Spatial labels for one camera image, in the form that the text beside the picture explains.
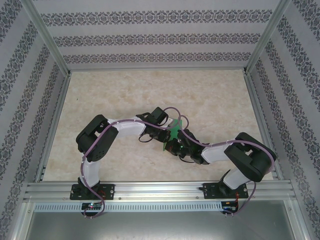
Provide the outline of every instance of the black bracket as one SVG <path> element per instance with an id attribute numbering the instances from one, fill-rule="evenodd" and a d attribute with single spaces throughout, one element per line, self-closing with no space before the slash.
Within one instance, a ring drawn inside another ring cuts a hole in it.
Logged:
<path id="1" fill-rule="evenodd" d="M 199 190 L 203 191 L 204 199 L 236 199 L 237 194 L 239 199 L 247 199 L 249 197 L 245 183 L 235 190 L 229 189 L 227 193 L 221 192 L 220 186 L 220 182 L 203 183 Z"/>
<path id="2" fill-rule="evenodd" d="M 100 181 L 92 187 L 104 200 L 113 200 L 115 195 L 114 184 L 101 184 Z M 71 187 L 70 200 L 99 200 L 78 178 L 78 184 Z"/>

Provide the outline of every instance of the patterned wallpaper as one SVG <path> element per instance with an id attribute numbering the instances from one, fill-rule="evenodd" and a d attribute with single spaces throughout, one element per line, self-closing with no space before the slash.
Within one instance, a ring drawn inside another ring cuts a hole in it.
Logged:
<path id="1" fill-rule="evenodd" d="M 320 239 L 320 7 L 294 0 L 251 73 L 281 170 Z"/>
<path id="2" fill-rule="evenodd" d="M 83 70 L 245 67 L 278 1 L 37 0 L 34 4 L 69 68 Z"/>
<path id="3" fill-rule="evenodd" d="M 33 182 L 64 76 L 18 0 L 1 1 L 0 240 Z"/>

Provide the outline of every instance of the purple cable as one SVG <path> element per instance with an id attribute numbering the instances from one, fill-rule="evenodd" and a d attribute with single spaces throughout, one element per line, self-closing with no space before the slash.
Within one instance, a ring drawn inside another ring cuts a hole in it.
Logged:
<path id="1" fill-rule="evenodd" d="M 99 194 L 97 194 L 97 193 L 88 185 L 88 183 L 87 183 L 87 181 L 86 181 L 86 179 L 85 179 L 85 175 L 84 175 L 84 163 L 85 163 L 85 160 L 86 160 L 87 156 L 89 155 L 89 153 L 93 150 L 93 148 L 96 146 L 97 142 L 102 138 L 102 136 L 105 134 L 105 132 L 106 132 L 109 128 L 111 128 L 113 125 L 118 124 L 118 123 L 123 123 L 123 122 L 137 122 L 137 123 L 142 123 L 142 124 L 145 124 L 145 125 L 152 126 L 152 127 L 156 128 L 156 129 L 162 129 L 162 130 L 172 129 L 172 128 L 174 128 L 175 126 L 179 125 L 180 130 L 182 131 L 182 133 L 183 133 L 188 139 L 190 139 L 192 142 L 194 142 L 194 143 L 196 143 L 196 144 L 198 144 L 198 145 L 200 145 L 200 146 L 203 146 L 203 147 L 217 147 L 217 146 L 225 145 L 225 144 L 228 144 L 228 143 L 249 144 L 249 145 L 252 145 L 252 146 L 254 146 L 254 147 L 256 147 L 256 148 L 264 151 L 264 152 L 268 155 L 268 157 L 270 158 L 271 167 L 270 167 L 270 169 L 269 169 L 269 171 L 268 171 L 267 173 L 271 172 L 271 170 L 273 169 L 274 164 L 275 164 L 275 161 L 274 161 L 272 155 L 271 155 L 266 149 L 264 149 L 263 147 L 261 147 L 260 145 L 255 144 L 255 143 L 250 142 L 250 141 L 243 141 L 243 140 L 230 140 L 230 141 L 227 141 L 227 142 L 224 141 L 224 142 L 219 142 L 219 143 L 215 143 L 215 144 L 212 144 L 212 145 L 207 145 L 207 144 L 200 143 L 200 142 L 194 140 L 193 138 L 191 138 L 190 136 L 188 136 L 188 135 L 185 133 L 185 131 L 182 129 L 182 126 L 181 126 L 181 124 L 180 124 L 180 119 L 181 119 L 181 117 L 185 118 L 186 121 L 187 121 L 187 126 L 185 127 L 185 129 L 189 126 L 189 120 L 188 120 L 188 118 L 187 118 L 186 116 L 184 116 L 184 115 L 181 115 L 181 114 L 180 114 L 180 111 L 179 111 L 177 108 L 173 107 L 173 106 L 166 107 L 163 111 L 166 111 L 166 110 L 168 110 L 168 109 L 173 109 L 173 110 L 177 111 L 177 113 L 178 113 L 177 123 L 174 124 L 173 126 L 170 126 L 170 127 L 161 127 L 161 126 L 153 125 L 153 124 L 151 124 L 151 123 L 149 123 L 149 122 L 145 122 L 145 121 L 142 121 L 142 120 L 136 120 L 136 119 L 122 119 L 122 120 L 114 121 L 114 122 L 110 123 L 110 124 L 100 133 L 100 135 L 97 137 L 97 139 L 96 139 L 96 140 L 94 141 L 94 143 L 91 145 L 91 147 L 85 152 L 85 154 L 84 154 L 83 157 L 82 157 L 82 163 L 81 163 L 81 167 L 80 167 L 80 172 L 81 172 L 81 176 L 82 176 L 83 183 L 84 183 L 84 185 L 90 190 L 90 192 L 92 192 L 95 196 L 97 196 L 97 197 L 101 200 L 102 205 L 103 205 L 103 208 L 102 208 L 102 210 L 101 210 L 100 212 L 98 212 L 98 213 L 97 213 L 96 215 L 94 215 L 94 216 L 90 216 L 89 218 L 93 219 L 93 218 L 96 218 L 96 217 L 100 216 L 101 214 L 103 214 L 103 212 L 104 212 L 105 209 L 106 209 L 106 204 L 105 204 L 104 199 L 103 199 Z M 244 206 L 249 202 L 249 200 L 252 198 L 253 193 L 254 193 L 255 190 L 256 190 L 256 186 L 257 186 L 256 183 L 254 183 L 253 191 L 252 191 L 250 197 L 248 198 L 248 200 L 242 205 L 241 209 L 243 209 L 243 207 L 244 207 Z M 83 215 L 84 215 L 85 218 L 88 217 L 88 216 L 86 216 L 86 209 L 84 210 Z"/>

